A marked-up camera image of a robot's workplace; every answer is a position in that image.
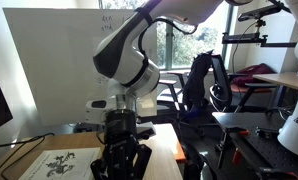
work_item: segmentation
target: window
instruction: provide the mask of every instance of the window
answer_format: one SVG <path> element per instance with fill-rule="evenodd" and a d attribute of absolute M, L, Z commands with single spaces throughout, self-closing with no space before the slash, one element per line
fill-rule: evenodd
<path fill-rule="evenodd" d="M 103 9 L 135 9 L 145 2 L 146 0 L 99 0 L 99 5 Z M 230 5 L 223 2 L 192 35 L 183 35 L 170 25 L 158 23 L 158 67 L 161 70 L 189 68 L 197 54 L 210 50 L 225 57 L 225 45 L 221 40 L 222 33 L 228 29 L 230 14 Z M 188 25 L 177 24 L 177 26 L 187 31 L 193 29 Z"/>

